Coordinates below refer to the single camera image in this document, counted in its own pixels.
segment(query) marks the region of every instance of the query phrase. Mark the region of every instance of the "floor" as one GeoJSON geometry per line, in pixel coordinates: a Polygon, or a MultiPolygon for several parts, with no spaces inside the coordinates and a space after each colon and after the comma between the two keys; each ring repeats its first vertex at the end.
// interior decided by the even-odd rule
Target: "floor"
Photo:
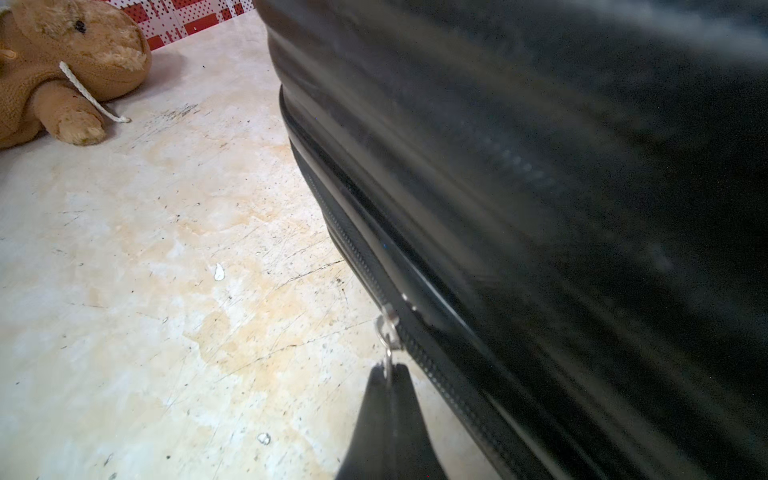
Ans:
{"type": "MultiPolygon", "coordinates": [[[[2,478],[333,478],[383,351],[277,89],[251,12],[155,51],[103,144],[0,152],[2,478]]],[[[396,359],[450,476],[495,478],[396,359]]]]}

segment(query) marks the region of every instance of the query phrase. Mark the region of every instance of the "red and white patterned wall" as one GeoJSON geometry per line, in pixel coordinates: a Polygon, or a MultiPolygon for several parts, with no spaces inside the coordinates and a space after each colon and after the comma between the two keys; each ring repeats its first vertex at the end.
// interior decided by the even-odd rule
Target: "red and white patterned wall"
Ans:
{"type": "Polygon", "coordinates": [[[152,50],[253,10],[253,0],[105,0],[141,27],[152,50]]]}

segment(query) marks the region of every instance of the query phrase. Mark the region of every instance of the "stuffed animal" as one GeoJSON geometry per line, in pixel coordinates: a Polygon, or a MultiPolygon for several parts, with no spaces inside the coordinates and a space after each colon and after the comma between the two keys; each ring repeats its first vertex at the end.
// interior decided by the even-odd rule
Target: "stuffed animal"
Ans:
{"type": "Polygon", "coordinates": [[[127,94],[151,65],[147,40],[121,10],[100,0],[18,0],[0,12],[0,148],[44,127],[61,141],[106,136],[98,102],[127,94]]]}

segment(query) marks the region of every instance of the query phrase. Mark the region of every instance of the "zipper pull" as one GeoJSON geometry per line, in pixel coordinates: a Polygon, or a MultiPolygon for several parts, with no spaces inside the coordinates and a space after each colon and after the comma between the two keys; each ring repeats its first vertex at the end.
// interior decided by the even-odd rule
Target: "zipper pull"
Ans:
{"type": "Polygon", "coordinates": [[[400,323],[400,317],[397,316],[397,312],[389,303],[382,305],[381,311],[382,314],[376,317],[376,334],[386,348],[384,378],[386,378],[388,389],[392,386],[392,351],[402,349],[402,342],[396,330],[397,324],[400,323]]]}

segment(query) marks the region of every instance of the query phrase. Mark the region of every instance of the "marble floor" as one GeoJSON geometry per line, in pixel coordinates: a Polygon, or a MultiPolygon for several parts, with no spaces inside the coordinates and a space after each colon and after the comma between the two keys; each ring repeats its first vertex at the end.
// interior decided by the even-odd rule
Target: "marble floor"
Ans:
{"type": "MultiPolygon", "coordinates": [[[[250,12],[155,51],[103,144],[0,152],[0,478],[333,478],[383,351],[278,86],[250,12]]],[[[495,478],[404,357],[451,478],[495,478]]]]}

